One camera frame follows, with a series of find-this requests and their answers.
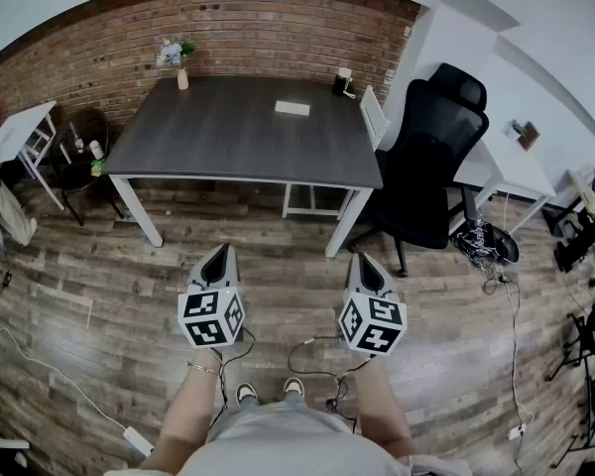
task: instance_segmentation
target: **vase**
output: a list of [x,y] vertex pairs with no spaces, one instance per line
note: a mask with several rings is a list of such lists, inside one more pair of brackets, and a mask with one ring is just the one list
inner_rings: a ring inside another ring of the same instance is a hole
[[187,72],[184,68],[180,68],[177,73],[178,89],[187,90],[189,88],[189,82],[187,81]]

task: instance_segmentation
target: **dark gray table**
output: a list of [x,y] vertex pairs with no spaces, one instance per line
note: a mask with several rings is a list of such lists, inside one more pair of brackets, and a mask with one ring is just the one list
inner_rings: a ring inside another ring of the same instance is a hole
[[[326,247],[332,257],[382,181],[357,101],[314,81],[192,77],[188,90],[160,79],[104,166],[150,241],[163,239],[128,179],[185,178],[339,186],[355,191]],[[276,102],[309,106],[308,116]]]

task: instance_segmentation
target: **bracelet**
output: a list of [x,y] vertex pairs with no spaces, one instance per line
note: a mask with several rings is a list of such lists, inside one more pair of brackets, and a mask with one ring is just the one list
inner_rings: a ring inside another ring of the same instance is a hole
[[187,367],[191,367],[191,368],[194,368],[194,369],[202,370],[203,372],[207,372],[207,373],[210,373],[210,374],[218,374],[218,372],[216,372],[213,369],[208,369],[206,367],[201,367],[200,365],[196,365],[194,363],[189,363],[188,361],[185,362],[185,365]]

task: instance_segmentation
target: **shoe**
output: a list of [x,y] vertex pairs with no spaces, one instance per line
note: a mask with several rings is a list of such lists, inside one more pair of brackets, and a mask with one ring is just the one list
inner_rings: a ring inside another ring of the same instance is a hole
[[244,401],[247,397],[253,397],[254,399],[258,400],[258,394],[253,386],[249,383],[243,383],[238,385],[238,389],[236,390],[236,401],[238,402],[238,406]]
[[289,377],[285,382],[285,395],[288,392],[297,392],[304,396],[304,383],[297,377]]

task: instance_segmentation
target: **red brick wall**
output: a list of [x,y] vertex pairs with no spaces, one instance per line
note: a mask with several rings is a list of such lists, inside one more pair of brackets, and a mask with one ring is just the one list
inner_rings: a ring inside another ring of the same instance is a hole
[[0,105],[7,114],[47,100],[65,113],[95,106],[123,124],[159,77],[176,73],[155,66],[165,39],[197,42],[190,76],[331,82],[347,66],[383,100],[418,9],[409,0],[93,0],[0,54]]

